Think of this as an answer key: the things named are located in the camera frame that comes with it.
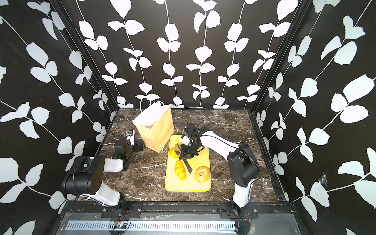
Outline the striped yellow round bun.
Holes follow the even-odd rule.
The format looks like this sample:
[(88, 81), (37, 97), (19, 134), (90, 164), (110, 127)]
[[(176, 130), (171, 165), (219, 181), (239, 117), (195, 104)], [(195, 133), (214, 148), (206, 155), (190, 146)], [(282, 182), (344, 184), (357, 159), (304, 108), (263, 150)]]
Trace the striped yellow round bun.
[(174, 159), (179, 159), (180, 155), (176, 155), (174, 152), (174, 147), (169, 150), (169, 156)]

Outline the yellow croissant bread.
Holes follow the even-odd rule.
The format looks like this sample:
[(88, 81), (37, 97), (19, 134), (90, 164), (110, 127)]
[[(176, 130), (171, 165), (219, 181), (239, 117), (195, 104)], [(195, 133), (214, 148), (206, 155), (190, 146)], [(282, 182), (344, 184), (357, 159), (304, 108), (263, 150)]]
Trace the yellow croissant bread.
[(175, 169), (174, 169), (175, 175), (181, 180), (185, 181), (187, 179), (187, 173), (185, 170), (185, 165), (182, 161), (178, 160), (175, 163)]

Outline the brown paper bag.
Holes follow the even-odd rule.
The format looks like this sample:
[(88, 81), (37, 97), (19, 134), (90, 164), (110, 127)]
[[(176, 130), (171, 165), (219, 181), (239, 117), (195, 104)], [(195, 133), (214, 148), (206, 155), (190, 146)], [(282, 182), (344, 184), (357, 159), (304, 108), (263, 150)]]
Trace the brown paper bag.
[(143, 110), (133, 124), (138, 129), (147, 148), (161, 152), (174, 133), (174, 124), (169, 105), (157, 101)]

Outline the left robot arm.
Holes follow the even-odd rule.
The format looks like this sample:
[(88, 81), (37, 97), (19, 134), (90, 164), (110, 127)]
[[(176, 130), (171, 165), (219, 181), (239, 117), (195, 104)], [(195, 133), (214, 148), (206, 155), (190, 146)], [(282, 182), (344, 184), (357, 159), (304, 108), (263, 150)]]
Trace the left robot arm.
[(142, 152), (144, 144), (127, 139), (115, 142), (113, 158), (104, 156), (79, 156), (62, 181), (62, 191), (84, 196), (103, 206), (127, 210), (124, 194), (107, 186), (103, 177), (109, 172), (127, 171), (133, 153)]

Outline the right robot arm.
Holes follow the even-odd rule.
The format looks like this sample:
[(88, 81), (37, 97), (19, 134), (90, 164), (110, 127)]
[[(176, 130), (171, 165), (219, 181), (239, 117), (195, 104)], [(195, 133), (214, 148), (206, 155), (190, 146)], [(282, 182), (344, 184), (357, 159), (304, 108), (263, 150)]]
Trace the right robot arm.
[(235, 182), (233, 204), (236, 209), (245, 208), (251, 201), (253, 183), (260, 179), (261, 169), (248, 144), (235, 144), (216, 135), (212, 130), (189, 123), (181, 143), (175, 145), (175, 153), (187, 162), (209, 148), (227, 160), (230, 175)]

